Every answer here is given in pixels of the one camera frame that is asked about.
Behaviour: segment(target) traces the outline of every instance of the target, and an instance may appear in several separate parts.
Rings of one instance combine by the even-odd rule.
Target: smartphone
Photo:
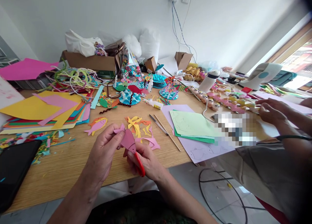
[[[12,205],[41,143],[34,140],[13,145],[0,154],[0,214]]]

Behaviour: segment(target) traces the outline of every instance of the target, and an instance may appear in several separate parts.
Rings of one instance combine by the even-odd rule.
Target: craft supplies
[[[164,125],[162,124],[162,122],[157,118],[156,115],[154,115],[155,118],[158,120],[158,122],[160,123],[160,125],[164,128],[164,130],[168,133],[168,131],[166,130],[166,128],[164,127]],[[168,136],[169,138],[171,139],[171,141],[174,143],[174,145],[176,146],[176,148],[181,152],[181,149],[179,148],[179,146],[175,143],[175,141],[173,140],[173,138],[169,135],[168,133]]]
[[[157,109],[162,109],[163,107],[163,103],[159,103],[157,101],[147,100],[147,99],[144,99],[144,101]]]
[[[153,118],[152,115],[149,115],[150,118],[157,124],[157,126],[166,134],[166,136],[168,136],[168,132]]]

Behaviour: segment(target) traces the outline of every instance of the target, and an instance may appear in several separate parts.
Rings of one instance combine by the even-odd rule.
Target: white plastic bag
[[[129,49],[132,51],[132,53],[134,54],[134,56],[136,58],[141,57],[141,55],[142,55],[141,44],[139,43],[139,41],[137,40],[135,35],[128,34],[128,35],[124,36],[123,42],[125,42],[127,44],[127,46],[129,47]]]
[[[158,62],[158,53],[160,47],[160,34],[157,30],[145,28],[141,35],[139,42],[142,48],[142,57],[149,59],[155,57],[155,62]]]
[[[68,52],[80,53],[85,57],[95,54],[95,42],[103,44],[98,37],[83,38],[71,29],[65,32],[65,42]]]

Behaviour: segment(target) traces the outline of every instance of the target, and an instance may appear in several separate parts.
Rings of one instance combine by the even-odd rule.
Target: white bottle
[[[220,71],[209,72],[203,82],[200,84],[198,90],[203,93],[208,93],[211,87],[214,85],[216,79],[219,77]]]

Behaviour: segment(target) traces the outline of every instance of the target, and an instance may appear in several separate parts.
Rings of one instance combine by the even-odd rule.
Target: yellow paper sheet
[[[77,102],[76,106],[60,114],[56,118],[54,118],[53,120],[57,122],[49,130],[61,129],[65,121],[69,118],[69,116],[74,112],[74,110],[77,108],[77,106],[81,102],[81,96],[70,95],[69,93],[44,91],[42,93],[39,93],[38,95],[41,97],[58,95],[68,100]],[[5,107],[1,109],[0,112],[16,117],[16,118],[22,118],[22,119],[27,119],[27,120],[44,120],[59,110],[60,110],[60,107],[48,105],[47,103],[40,100],[39,98],[32,96],[20,102],[17,102],[13,105]]]

